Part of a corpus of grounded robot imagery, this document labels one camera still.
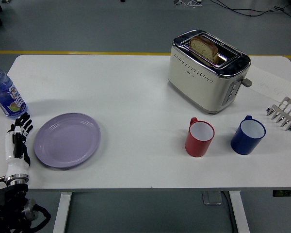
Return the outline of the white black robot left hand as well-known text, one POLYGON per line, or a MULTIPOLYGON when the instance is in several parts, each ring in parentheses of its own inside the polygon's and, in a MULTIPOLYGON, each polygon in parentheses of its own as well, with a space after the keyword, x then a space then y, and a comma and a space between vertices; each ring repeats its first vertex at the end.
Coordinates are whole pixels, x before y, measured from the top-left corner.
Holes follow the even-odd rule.
POLYGON ((28 113, 15 119, 5 136, 5 158, 8 165, 5 181, 8 185, 27 183, 28 169, 31 160, 27 151, 27 137, 33 129, 32 120, 28 113))

